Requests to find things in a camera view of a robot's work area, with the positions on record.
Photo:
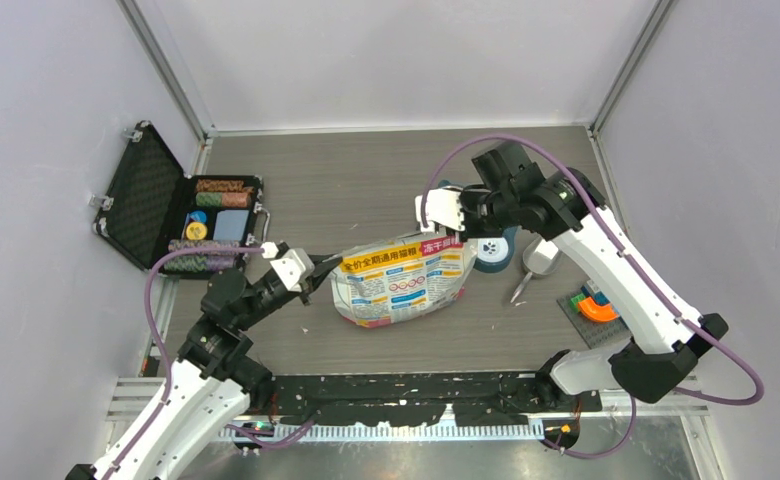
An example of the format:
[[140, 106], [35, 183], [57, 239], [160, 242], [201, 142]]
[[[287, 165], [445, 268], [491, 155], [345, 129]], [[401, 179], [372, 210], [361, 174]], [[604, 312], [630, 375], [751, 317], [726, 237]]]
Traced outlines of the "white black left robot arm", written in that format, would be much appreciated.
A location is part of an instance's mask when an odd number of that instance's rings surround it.
[[308, 304], [341, 261], [293, 248], [272, 255], [255, 282], [235, 268], [213, 274], [202, 315], [164, 383], [101, 458], [74, 465], [68, 478], [170, 479], [236, 416], [264, 412], [275, 383], [269, 369], [248, 357], [246, 331], [294, 299]]

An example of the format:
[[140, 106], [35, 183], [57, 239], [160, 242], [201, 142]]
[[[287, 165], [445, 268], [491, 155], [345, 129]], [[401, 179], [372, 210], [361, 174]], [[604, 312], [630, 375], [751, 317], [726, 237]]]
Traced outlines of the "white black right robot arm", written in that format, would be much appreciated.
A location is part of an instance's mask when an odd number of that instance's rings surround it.
[[479, 183], [453, 195], [458, 236], [496, 236], [511, 227], [539, 235], [601, 288], [630, 332], [618, 344], [551, 357], [538, 373], [540, 403], [562, 410], [576, 395], [602, 389], [656, 403], [679, 391], [699, 360], [721, 347], [725, 319], [699, 312], [660, 278], [586, 175], [515, 135], [478, 140], [493, 145], [472, 160]]

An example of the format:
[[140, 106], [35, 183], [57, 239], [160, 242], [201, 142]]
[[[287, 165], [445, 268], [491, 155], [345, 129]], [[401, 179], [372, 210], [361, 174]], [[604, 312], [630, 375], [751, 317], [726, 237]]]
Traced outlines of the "white yellow pet food bag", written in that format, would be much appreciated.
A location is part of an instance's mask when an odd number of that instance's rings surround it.
[[328, 277], [334, 306], [363, 328], [420, 318], [460, 298], [477, 256], [475, 241], [439, 233], [351, 249]]

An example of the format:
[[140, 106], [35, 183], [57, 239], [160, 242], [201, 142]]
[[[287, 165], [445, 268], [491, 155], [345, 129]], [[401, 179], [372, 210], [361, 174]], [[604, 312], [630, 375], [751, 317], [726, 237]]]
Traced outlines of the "metal food scoop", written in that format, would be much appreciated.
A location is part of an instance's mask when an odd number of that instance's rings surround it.
[[552, 274], [557, 269], [560, 258], [561, 251], [553, 242], [542, 238], [533, 240], [522, 253], [525, 275], [514, 289], [510, 302], [518, 299], [532, 279]]

